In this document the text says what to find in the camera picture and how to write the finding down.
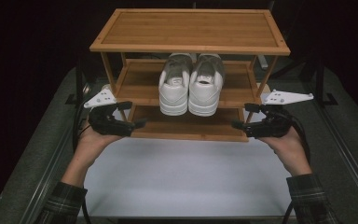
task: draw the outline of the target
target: black background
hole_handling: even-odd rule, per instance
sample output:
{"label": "black background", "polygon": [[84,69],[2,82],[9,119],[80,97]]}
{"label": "black background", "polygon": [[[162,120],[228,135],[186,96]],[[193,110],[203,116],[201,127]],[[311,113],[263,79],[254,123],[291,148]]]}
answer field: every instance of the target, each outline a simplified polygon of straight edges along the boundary
{"label": "black background", "polygon": [[[192,7],[195,1],[0,2],[0,192],[55,91],[118,7]],[[199,8],[267,8],[268,1],[197,1]],[[358,1],[277,0],[291,58],[315,43],[358,104]]]}

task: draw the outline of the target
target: bottom shelf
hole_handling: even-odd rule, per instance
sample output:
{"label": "bottom shelf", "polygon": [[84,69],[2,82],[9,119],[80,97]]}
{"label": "bottom shelf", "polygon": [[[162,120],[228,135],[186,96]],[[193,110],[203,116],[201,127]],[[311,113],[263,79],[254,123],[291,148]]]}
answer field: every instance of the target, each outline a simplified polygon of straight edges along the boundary
{"label": "bottom shelf", "polygon": [[182,139],[203,141],[248,142],[246,134],[231,127],[234,119],[244,120],[241,108],[218,108],[210,117],[199,117],[186,112],[181,116],[167,116],[158,106],[134,105],[129,121],[147,119],[145,127],[137,129],[132,137]]}

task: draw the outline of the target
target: hand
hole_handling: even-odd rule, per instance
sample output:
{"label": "hand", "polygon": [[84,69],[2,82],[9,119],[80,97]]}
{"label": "hand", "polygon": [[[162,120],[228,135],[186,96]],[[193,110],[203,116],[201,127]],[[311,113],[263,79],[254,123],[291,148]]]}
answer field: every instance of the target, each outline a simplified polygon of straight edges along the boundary
{"label": "hand", "polygon": [[275,151],[284,168],[292,176],[312,173],[304,148],[301,145],[301,138],[294,127],[291,127],[289,132],[280,138],[262,137],[257,139],[267,143]]}
{"label": "hand", "polygon": [[83,187],[86,173],[91,165],[109,144],[121,138],[122,136],[99,134],[86,121],[83,133],[79,137],[74,157],[66,168],[61,182]]}

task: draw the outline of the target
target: flannel shirt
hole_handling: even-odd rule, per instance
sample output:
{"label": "flannel shirt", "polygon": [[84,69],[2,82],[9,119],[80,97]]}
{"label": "flannel shirt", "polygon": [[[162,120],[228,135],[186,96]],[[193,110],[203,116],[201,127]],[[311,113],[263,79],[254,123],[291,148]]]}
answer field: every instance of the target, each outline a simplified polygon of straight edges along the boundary
{"label": "flannel shirt", "polygon": [[[287,178],[298,223],[339,223],[316,175]],[[59,182],[35,223],[76,223],[87,190]]]}

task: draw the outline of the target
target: pair of sneakers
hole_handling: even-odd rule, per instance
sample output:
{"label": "pair of sneakers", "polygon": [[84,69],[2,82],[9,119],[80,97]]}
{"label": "pair of sneakers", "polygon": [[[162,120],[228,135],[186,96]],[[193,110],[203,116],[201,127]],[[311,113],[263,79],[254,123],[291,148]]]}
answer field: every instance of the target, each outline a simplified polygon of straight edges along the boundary
{"label": "pair of sneakers", "polygon": [[188,110],[208,117],[216,112],[225,71],[218,54],[201,54],[194,65],[188,53],[173,53],[159,78],[159,107],[169,116]]}

